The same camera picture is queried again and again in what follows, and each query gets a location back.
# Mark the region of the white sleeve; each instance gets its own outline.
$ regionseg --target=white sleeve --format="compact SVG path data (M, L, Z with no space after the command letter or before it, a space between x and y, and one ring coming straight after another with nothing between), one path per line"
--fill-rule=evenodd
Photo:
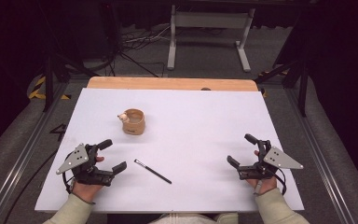
M309 223L287 205L279 189L257 196L255 202L265 224Z
M86 203L74 194L68 196L66 203L44 224L82 224L89 219L93 203Z

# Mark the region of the human hand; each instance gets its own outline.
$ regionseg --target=human hand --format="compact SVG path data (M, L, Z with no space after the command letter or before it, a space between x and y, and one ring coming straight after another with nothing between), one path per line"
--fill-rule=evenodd
M104 157L96 157L97 162L103 161ZM72 193L74 193L77 197L81 198L83 201L87 203L92 203L95 195L102 189L102 185L86 185L80 184L77 181L74 183L74 187L72 189Z
M246 181L255 189L257 186L258 179L246 179ZM261 185L260 191L258 194L264 194L267 191L277 188L277 179L273 176L270 179L263 179L263 183Z

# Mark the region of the black pen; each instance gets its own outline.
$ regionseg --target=black pen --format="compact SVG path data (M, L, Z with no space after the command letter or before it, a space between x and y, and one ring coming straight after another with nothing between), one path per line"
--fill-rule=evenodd
M161 174L157 173L156 171L152 170L152 169L149 168L148 166L146 166L146 165L144 165L143 163L141 163L140 161L138 161L138 160L135 159L135 162L138 163L138 164L140 164L141 166L143 166L146 170L150 171L151 173L157 175L159 178L161 178L161 179L167 181L167 182L170 183L170 184L172 183L171 180L165 178L165 177L162 176Z

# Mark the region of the aluminum rail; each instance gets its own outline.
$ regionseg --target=aluminum rail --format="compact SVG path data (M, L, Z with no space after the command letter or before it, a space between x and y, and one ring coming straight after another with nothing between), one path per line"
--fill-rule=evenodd
M28 161L31 159L32 154L34 153L34 149L36 147L38 140L40 139L40 135L43 129L45 128L48 119L51 117L51 114L54 111L55 106L60 101L60 98L63 95L68 84L58 83L56 85L57 85L57 90L54 93L54 101L52 102L48 111L44 112L42 116L39 118L39 121L36 123L36 126L30 138L28 139L27 143L22 149L20 156L17 158L16 163L14 164L13 168L7 175L7 179L3 184L2 188L0 189L0 215L4 210L8 199L13 193L14 188L16 188L17 184L19 183L21 175L24 172L25 167L28 164Z
M296 118L300 122L302 129L304 130L310 143L310 154L316 163L316 166L322 177L327 192L330 195L331 201L336 208L341 223L355 223L351 215L351 211L345 203L342 193L339 190L337 181L331 173L330 168L328 167L328 164L324 159L324 154L322 153L321 148L319 147L319 144L316 141L315 136L313 135L312 129L310 128L310 124L307 118L302 117L300 111L298 110L296 92L292 89L286 89L285 91L289 98L291 107L296 113Z

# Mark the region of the small wooden bowl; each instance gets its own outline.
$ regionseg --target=small wooden bowl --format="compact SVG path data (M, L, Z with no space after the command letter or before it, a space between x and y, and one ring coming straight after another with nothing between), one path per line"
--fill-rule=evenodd
M123 114L118 115L123 122L123 131L127 134L140 135L145 130L145 115L139 109L128 109Z

